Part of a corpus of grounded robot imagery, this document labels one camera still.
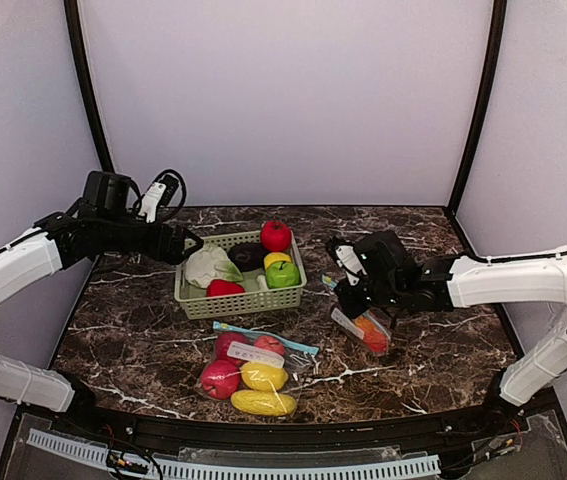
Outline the large clear zip bag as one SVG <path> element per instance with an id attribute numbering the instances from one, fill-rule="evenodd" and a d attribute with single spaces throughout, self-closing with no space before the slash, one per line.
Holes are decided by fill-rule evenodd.
<path id="1" fill-rule="evenodd" d="M 211 357 L 195 388 L 256 417 L 290 417 L 319 348 L 260 330 L 213 323 Z"/>

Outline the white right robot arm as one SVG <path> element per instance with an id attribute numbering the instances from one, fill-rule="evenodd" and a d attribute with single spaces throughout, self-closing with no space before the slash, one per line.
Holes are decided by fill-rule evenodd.
<path id="1" fill-rule="evenodd" d="M 475 305 L 549 302 L 567 306 L 567 245 L 514 256 L 439 256 L 422 263 L 392 231 L 355 243 L 333 237 L 326 249 L 345 272 L 336 288 L 351 319 L 369 308 L 448 312 Z M 496 395 L 520 407 L 567 370 L 567 319 L 498 377 Z"/>

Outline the green perforated plastic basket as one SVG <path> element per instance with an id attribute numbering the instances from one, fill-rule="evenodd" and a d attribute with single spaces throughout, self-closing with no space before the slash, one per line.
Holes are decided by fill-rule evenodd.
<path id="1" fill-rule="evenodd" d="M 180 265 L 176 267 L 174 298 L 190 320 L 299 307 L 307 277 L 295 237 L 292 237 L 286 252 L 299 270 L 300 282 L 295 286 L 263 289 L 257 280 L 258 276 L 264 273 L 264 270 L 260 269 L 244 273 L 244 280 L 240 285 L 245 288 L 245 293 L 207 297 L 205 289 L 194 287 L 186 281 L 184 265 Z"/>

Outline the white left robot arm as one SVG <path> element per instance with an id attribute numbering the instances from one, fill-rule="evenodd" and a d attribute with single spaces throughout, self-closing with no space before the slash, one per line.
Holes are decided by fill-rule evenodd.
<path id="1" fill-rule="evenodd" d="M 189 229 L 170 225 L 187 197 L 182 175 L 167 169 L 146 191 L 129 176 L 92 171 L 82 195 L 65 211 L 35 222 L 0 248 L 0 305 L 30 286 L 105 253 L 140 254 L 172 266 L 203 246 Z M 42 369 L 0 354 L 0 399 L 51 412 L 90 409 L 95 395 L 67 372 Z"/>

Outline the yellow lemon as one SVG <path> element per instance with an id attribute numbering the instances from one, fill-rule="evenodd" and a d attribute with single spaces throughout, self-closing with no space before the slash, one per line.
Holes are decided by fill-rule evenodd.
<path id="1" fill-rule="evenodd" d="M 241 366 L 243 383 L 252 390 L 278 392 L 288 381 L 288 373 L 283 368 L 258 362 L 247 362 Z"/>

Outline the red apple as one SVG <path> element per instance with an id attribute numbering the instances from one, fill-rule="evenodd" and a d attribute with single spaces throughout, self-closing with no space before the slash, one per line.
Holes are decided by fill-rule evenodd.
<path id="1" fill-rule="evenodd" d="M 227 360 L 215 360 L 200 376 L 200 387 L 208 396 L 225 400 L 230 398 L 241 384 L 237 366 Z"/>

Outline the small clear zip bag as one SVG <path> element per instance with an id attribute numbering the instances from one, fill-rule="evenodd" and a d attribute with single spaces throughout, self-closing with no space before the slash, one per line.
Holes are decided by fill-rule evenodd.
<path id="1" fill-rule="evenodd" d="M 376 356 L 387 355 L 391 331 L 357 296 L 349 280 L 336 281 L 322 271 L 321 282 L 336 299 L 329 309 L 328 318 L 359 346 Z"/>

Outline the yellow wrinkled banana-like fruit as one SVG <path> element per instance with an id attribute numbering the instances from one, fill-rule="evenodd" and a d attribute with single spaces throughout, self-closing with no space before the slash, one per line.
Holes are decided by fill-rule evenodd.
<path id="1" fill-rule="evenodd" d="M 276 392 L 240 390 L 230 401 L 236 409 L 258 416 L 286 416 L 297 408 L 297 401 L 292 396 Z"/>

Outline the orange pepper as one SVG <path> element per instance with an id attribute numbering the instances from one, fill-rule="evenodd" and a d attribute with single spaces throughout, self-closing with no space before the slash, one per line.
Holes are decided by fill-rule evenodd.
<path id="1" fill-rule="evenodd" d="M 362 332 L 362 342 L 375 354 L 386 354 L 390 346 L 390 335 L 373 320 L 359 316 L 354 325 Z"/>

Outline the pink-red wrinkled fruit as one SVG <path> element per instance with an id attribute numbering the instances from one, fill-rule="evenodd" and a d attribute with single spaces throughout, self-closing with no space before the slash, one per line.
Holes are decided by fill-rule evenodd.
<path id="1" fill-rule="evenodd" d="M 223 332 L 220 333 L 216 339 L 214 353 L 216 360 L 226 360 L 233 365 L 240 367 L 243 361 L 237 358 L 230 357 L 228 350 L 233 342 L 250 344 L 250 340 L 242 333 L 236 332 Z"/>

